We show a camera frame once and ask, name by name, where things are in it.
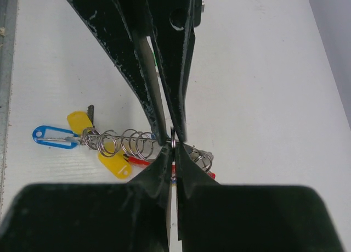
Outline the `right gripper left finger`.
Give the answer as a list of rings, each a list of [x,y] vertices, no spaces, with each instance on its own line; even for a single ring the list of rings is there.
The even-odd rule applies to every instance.
[[[36,183],[14,198],[1,251],[169,251],[171,147],[127,183]]]

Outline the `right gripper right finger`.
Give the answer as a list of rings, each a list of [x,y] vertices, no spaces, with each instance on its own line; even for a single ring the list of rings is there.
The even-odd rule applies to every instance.
[[[184,251],[342,251],[325,203],[306,186],[227,185],[176,147],[178,239]]]

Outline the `metal key holder red handle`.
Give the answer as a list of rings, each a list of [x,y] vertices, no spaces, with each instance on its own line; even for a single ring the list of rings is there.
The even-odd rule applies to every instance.
[[[94,105],[87,111],[74,111],[67,116],[69,130],[42,125],[32,132],[34,142],[46,147],[73,149],[85,146],[97,152],[98,160],[118,179],[125,180],[134,167],[144,169],[161,151],[151,132],[129,128],[122,134],[114,130],[98,131],[94,126]]]

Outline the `green tagged key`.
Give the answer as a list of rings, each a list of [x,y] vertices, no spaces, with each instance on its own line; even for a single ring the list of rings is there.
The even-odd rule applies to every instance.
[[[156,55],[155,55],[155,53],[153,53],[153,57],[154,57],[154,65],[155,65],[155,70],[156,70],[156,72],[158,72],[158,65],[157,65]]]

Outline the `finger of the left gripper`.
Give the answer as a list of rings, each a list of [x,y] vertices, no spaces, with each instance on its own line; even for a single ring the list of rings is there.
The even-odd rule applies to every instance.
[[[146,0],[151,41],[175,132],[186,142],[185,97],[202,0]]]
[[[160,145],[166,123],[154,57],[135,0],[67,0],[121,73]]]

